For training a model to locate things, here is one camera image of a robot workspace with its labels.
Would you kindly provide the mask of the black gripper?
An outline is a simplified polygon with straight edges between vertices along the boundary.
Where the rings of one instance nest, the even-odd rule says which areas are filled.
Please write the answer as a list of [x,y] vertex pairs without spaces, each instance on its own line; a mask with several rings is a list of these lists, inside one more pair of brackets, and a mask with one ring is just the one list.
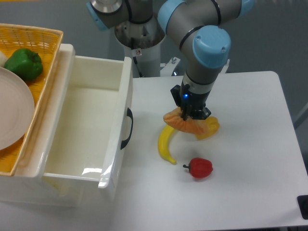
[[205,120],[211,112],[206,108],[208,93],[198,94],[191,91],[189,84],[175,85],[171,90],[171,95],[177,107],[181,108],[181,118],[187,120],[191,117],[195,120]]

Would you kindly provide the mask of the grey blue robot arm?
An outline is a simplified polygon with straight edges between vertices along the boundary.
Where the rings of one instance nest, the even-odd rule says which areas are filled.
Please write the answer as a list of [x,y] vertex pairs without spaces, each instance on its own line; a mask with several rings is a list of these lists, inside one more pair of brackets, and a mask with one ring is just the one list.
[[87,9],[100,30],[113,29],[136,77],[160,74],[160,45],[170,38],[186,57],[182,83],[171,89],[180,116],[204,120],[206,100],[228,61],[229,34],[222,23],[247,14],[252,0],[168,0],[153,11],[151,0],[90,0]]

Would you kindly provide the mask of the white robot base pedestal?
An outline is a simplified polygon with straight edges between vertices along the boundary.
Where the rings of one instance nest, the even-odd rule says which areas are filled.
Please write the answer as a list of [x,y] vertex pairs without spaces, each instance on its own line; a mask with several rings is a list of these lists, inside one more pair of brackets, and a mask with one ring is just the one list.
[[157,15],[144,24],[130,21],[115,27],[115,37],[126,57],[132,59],[134,77],[159,77],[161,71],[161,44],[165,39]]

